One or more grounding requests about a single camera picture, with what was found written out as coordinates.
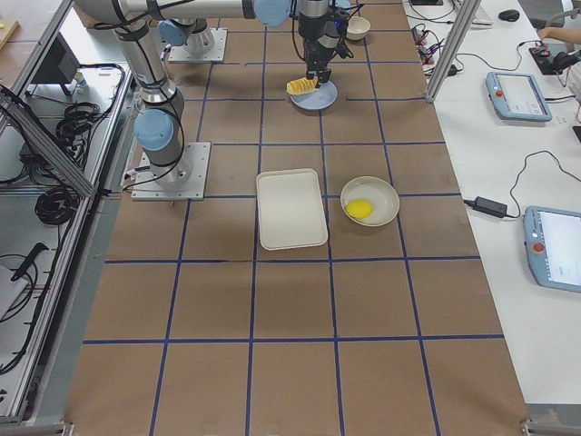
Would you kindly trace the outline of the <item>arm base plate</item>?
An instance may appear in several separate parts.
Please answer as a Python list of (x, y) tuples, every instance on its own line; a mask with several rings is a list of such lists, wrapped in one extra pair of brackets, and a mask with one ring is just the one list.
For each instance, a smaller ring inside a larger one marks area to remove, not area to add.
[(131, 197), (136, 201), (180, 201), (204, 197), (211, 144), (187, 143), (181, 161), (168, 174), (151, 166), (146, 153), (142, 153), (141, 165), (148, 169), (136, 175)]
[(190, 35), (184, 45), (173, 45), (169, 62), (174, 64), (221, 63), (225, 55), (228, 30), (206, 28)]

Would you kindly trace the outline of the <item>person forearm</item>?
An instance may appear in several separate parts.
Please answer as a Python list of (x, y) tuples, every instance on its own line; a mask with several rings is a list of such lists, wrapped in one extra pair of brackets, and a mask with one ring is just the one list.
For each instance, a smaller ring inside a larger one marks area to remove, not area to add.
[(537, 31), (540, 40), (547, 38), (556, 39), (572, 45), (581, 44), (581, 28), (566, 28), (566, 27), (544, 27)]

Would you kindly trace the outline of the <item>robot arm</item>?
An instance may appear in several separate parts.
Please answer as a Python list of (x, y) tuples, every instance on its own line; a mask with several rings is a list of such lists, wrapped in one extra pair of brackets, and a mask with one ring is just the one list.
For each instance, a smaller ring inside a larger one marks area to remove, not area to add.
[(186, 155), (182, 93), (161, 60), (150, 20), (157, 21), (170, 45), (194, 48), (193, 37), (209, 33), (208, 19), (256, 19), (273, 27), (291, 19), (302, 39), (297, 54), (316, 86), (330, 80), (330, 61), (348, 54), (344, 40), (350, 15), (330, 1), (79, 1), (77, 6), (95, 21), (95, 29), (114, 31), (141, 86), (144, 110), (133, 131), (149, 160), (149, 181), (170, 190), (189, 179), (192, 161)]

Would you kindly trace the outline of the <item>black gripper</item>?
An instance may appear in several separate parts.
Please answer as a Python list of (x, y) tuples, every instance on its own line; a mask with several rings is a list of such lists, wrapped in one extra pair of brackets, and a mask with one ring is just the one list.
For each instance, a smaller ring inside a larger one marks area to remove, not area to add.
[(329, 62), (337, 55), (345, 58), (345, 21), (334, 15), (301, 17), (305, 78), (318, 87), (330, 80)]

